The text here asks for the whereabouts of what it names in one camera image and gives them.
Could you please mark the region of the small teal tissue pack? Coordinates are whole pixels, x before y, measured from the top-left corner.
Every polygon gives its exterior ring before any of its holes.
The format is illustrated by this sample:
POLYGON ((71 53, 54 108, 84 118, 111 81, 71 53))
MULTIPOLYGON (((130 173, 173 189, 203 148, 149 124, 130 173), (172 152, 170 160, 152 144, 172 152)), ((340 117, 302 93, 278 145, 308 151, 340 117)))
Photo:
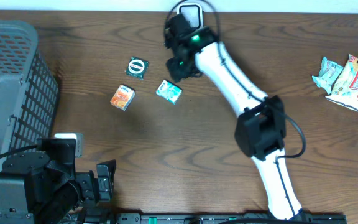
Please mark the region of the small teal tissue pack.
POLYGON ((156 94, 173 105, 176 104, 183 90, 168 80, 163 80, 160 86, 156 89, 156 94))

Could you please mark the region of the dark green round-logo packet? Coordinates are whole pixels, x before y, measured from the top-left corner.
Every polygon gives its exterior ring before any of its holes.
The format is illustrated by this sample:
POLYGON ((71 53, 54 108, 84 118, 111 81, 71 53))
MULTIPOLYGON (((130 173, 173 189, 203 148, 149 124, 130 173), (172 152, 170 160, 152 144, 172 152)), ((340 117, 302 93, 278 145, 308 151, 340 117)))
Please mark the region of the dark green round-logo packet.
POLYGON ((131 57, 126 68, 126 75, 143 80, 149 67, 149 62, 138 57, 131 57))

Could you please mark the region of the orange tissue pack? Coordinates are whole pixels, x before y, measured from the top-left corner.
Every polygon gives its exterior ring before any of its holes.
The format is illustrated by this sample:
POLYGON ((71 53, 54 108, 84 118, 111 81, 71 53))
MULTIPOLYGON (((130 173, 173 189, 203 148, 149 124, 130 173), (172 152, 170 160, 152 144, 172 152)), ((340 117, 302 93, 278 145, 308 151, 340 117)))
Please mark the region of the orange tissue pack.
POLYGON ((125 111, 134 97, 135 90, 125 85, 119 85, 115 94, 110 99, 110 104, 125 111))

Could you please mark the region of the teal wet wipes pack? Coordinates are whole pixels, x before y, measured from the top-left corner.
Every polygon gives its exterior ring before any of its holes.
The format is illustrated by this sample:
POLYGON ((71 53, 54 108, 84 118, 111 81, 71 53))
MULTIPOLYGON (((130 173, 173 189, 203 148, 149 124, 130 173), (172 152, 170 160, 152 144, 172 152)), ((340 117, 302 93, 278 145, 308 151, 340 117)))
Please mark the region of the teal wet wipes pack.
POLYGON ((318 88, 323 88, 327 94, 331 94, 332 87, 341 74, 343 66, 323 57, 318 76, 312 76, 312 80, 318 88))

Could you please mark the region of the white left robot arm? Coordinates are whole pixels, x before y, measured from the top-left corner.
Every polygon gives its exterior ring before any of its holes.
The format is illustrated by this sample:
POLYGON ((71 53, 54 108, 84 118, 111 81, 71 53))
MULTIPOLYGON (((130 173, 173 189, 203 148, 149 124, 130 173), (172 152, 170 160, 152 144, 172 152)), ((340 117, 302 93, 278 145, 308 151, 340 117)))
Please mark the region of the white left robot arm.
POLYGON ((98 206, 113 198, 115 160, 77 172, 74 139, 38 139, 0 158, 0 223, 115 222, 98 206))

